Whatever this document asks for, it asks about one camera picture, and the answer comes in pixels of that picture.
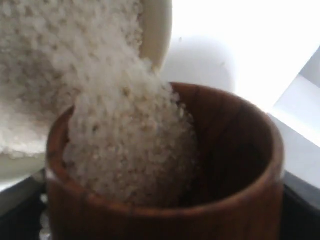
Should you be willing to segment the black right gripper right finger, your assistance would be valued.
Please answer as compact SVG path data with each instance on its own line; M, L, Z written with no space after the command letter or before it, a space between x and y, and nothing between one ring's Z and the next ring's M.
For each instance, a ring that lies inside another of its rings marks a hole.
M320 240L320 189L288 171L280 225L282 240Z

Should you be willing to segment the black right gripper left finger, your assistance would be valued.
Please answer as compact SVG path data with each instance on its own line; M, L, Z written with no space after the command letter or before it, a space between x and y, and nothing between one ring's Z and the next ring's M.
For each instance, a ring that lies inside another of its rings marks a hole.
M45 190L45 171L22 180L0 193L0 238L39 240L40 219L45 210L41 195Z

